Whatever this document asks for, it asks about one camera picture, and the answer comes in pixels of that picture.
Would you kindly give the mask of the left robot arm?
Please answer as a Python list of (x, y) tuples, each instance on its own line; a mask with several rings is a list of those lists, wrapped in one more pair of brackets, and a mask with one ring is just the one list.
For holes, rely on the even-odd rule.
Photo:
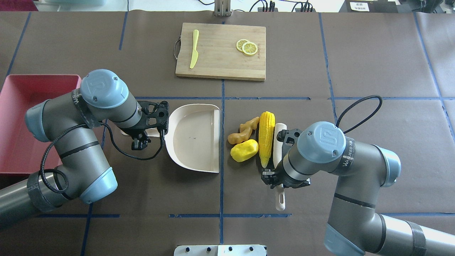
[(132, 138), (132, 150), (143, 150), (151, 142), (147, 129), (155, 128), (160, 147), (168, 132), (169, 103), (138, 101), (126, 83), (113, 71), (89, 72), (79, 88), (27, 110), (25, 123), (35, 139), (49, 143), (39, 170), (26, 180), (1, 190), (1, 229), (41, 213), (58, 209), (80, 199), (96, 202), (112, 192), (118, 183), (93, 129), (104, 126), (113, 146), (123, 155), (140, 157), (121, 150), (114, 141), (110, 120)]

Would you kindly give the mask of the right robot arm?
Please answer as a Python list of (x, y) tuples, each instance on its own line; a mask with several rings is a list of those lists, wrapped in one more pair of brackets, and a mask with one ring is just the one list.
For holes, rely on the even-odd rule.
[(376, 212), (380, 188), (400, 176), (396, 153), (346, 137), (333, 123), (299, 129), (274, 185), (298, 188), (319, 171), (338, 177), (324, 245), (337, 256), (453, 256), (454, 235)]

